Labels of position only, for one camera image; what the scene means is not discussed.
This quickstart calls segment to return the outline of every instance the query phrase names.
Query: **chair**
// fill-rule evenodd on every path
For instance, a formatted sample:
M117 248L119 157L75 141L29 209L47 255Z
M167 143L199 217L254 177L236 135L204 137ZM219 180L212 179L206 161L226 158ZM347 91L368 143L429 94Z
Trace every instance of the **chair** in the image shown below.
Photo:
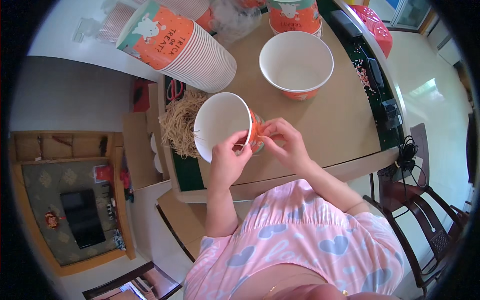
M392 226L394 233L396 234L403 250L405 251L408 262L410 263L412 273L415 278L415 283L418 288L423 290L423 295L426 296L427 286L433 280L438 280L438 277L444 270L446 264L441 264L441 262L443 259L448 257L449 253L454 248L455 243L458 241L460 233L466 224L468 215L456 207L450 207L428 185L430 168L425 124L421 123L415 127L412 127L411 135L419 146L417 156L423 159L421 166L423 172L420 173L417 181L418 184L413 186L395 181L392 170L396 169L396 167L394 167L394 165L388 166L387 168L377 172L379 179L379 203L374 200L373 174L370 174L372 198L365 195L363 196L363 199L376 207L386 217L388 223ZM421 197L423 193L430 195L453 220L454 224L448 232L445 230L430 205ZM395 221L396 218L404 213L401 213L396 217L393 216L393 212L403 206L408 209L404 213L411 212L414 215L433 252L432 259L423 268L420 266L420 263L418 262L415 253L413 252L413 249L405 237L402 229ZM432 263L433 260L435 260L435 264L425 271L425 269Z

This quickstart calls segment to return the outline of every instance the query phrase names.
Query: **table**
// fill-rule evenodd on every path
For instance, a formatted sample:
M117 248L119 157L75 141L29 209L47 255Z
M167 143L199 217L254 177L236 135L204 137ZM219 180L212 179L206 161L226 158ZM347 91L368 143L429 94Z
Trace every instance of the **table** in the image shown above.
M347 181L384 168L395 160L397 133L378 132L375 119L378 118L381 101L394 97L404 119L405 106L398 85L388 72L382 50L358 16L340 0L321 0L318 5L324 19L323 40L332 50L335 68L316 99L308 103L294 103L282 97L263 79L258 69L258 54L263 44L273 36L266 14L259 28L229 48L237 60L238 69L235 79L224 91L241 96L265 120L284 117L290 121L304 135L312 159L337 178ZM345 40L337 28L329 26L330 12L339 8L365 35L356 44ZM385 87L380 90L380 97L364 90L356 75L352 62L365 59L364 54L356 50L359 43L370 58L377 58L382 69ZM315 117L318 120L312 126ZM400 140L404 132L408 134L409 131L403 126L399 129ZM171 151L166 151L166 156L176 197L184 202L205 202L209 164L191 157L182 159ZM230 190L234 200L249 200L298 178L268 154L260 154L250 160Z

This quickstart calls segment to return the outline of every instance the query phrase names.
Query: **wooden shelf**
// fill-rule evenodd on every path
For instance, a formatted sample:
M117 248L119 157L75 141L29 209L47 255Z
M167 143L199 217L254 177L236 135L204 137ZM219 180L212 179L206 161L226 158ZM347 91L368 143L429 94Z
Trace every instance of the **wooden shelf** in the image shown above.
M89 161L89 160L108 160L108 156L45 159L45 160L39 160L39 161L19 161L17 163L21 165L39 165L39 164L68 163L72 161Z

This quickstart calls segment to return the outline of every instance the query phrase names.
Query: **cardboard box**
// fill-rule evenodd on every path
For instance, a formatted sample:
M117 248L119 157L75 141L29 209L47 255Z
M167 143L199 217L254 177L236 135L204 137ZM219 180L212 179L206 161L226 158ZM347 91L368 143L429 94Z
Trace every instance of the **cardboard box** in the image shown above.
M239 95L264 120L283 117L302 133L312 160L340 180L348 181L390 165L398 150L381 151L372 109L356 70L332 29L326 23L323 26L323 41L332 51L335 67L315 99L300 103L287 99L262 76L258 56L273 36L267 14L262 15L258 28L229 48L237 61L237 73L222 92ZM164 111L165 99L159 97L159 114ZM176 197L183 202L205 202L206 190L180 191L171 149L164 152ZM201 159L198 163L208 188L210 164ZM234 200L251 200L296 179L297 175L262 150L250 159L230 191Z
M158 84L149 84L148 89L150 108L147 112L134 112L123 116L123 144L134 190L170 179L158 123ZM155 153L150 146L151 133L155 135L163 173L155 169Z

